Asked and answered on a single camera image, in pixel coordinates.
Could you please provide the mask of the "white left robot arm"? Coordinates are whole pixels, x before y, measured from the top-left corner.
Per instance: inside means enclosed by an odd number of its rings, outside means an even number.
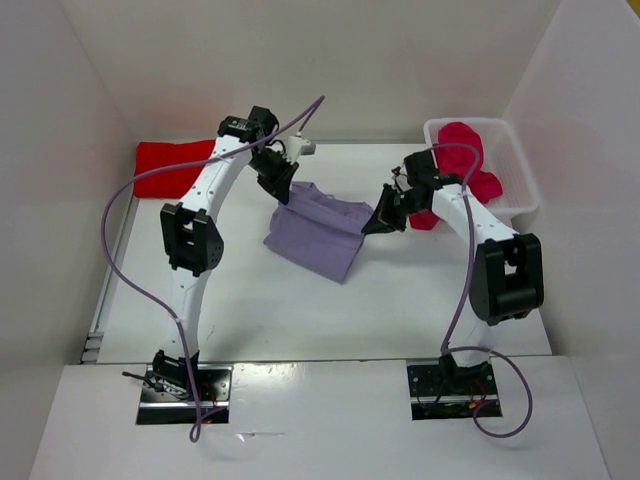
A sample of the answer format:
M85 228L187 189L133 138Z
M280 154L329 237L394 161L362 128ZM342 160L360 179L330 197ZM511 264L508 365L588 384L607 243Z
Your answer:
M172 269L169 306L181 329L169 334L155 354L152 371L161 383L189 393L189 374L196 371L198 322L211 271L224 253L217 229L221 206L241 171L249 166L257 183L282 204L289 202L290 185L298 168L268 136L279 126L267 108L255 106L246 119L229 116L218 129L211 154L187 193L160 211L163 244Z

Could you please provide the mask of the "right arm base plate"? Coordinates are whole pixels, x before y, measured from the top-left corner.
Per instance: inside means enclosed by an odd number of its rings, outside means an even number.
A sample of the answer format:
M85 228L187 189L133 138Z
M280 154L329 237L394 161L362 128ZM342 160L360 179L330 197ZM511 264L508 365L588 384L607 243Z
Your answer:
M447 377L436 359L406 365L413 421L502 416L492 366L484 362L453 378Z

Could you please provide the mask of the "lilac t shirt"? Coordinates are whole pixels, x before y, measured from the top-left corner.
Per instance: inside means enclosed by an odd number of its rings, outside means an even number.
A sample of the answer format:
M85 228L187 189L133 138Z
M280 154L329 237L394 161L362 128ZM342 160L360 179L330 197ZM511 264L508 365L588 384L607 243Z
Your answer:
M342 284L363 243L373 208L323 193L313 182L291 184L289 202L272 214L264 245L284 259Z

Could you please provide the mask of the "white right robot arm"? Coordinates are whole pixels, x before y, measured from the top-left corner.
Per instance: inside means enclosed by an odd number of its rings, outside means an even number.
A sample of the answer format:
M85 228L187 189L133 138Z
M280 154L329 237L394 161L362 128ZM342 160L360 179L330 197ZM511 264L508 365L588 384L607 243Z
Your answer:
M463 290L440 347L450 376L469 375L495 354L493 329L522 319L544 300L542 246L501 222L471 192L467 176L441 172L434 150L404 158L384 184L363 235L402 232L410 216L431 212L465 241Z

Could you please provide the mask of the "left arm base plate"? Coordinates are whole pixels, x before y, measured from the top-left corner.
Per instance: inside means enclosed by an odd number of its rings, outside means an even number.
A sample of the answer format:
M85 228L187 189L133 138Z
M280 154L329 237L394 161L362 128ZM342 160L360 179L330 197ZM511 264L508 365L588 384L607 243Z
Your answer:
M196 385L204 424L227 424L233 367L199 364ZM196 406L190 389L170 386L156 379L152 367L146 366L136 424L186 425L196 420Z

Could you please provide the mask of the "magenta t shirt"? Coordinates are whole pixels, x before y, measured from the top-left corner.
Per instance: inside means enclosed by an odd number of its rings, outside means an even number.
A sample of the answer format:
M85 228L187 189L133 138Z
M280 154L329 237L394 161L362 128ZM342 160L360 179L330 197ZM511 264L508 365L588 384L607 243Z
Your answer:
M503 194L498 178L483 171L484 153L480 136L462 122L452 122L439 130L434 149L436 166L442 173L456 173L466 181L466 193L473 209L485 205ZM468 219L461 186L448 186L436 193L436 204L442 201L444 221L463 239L469 238ZM415 229L431 230L441 219L430 211L410 216Z

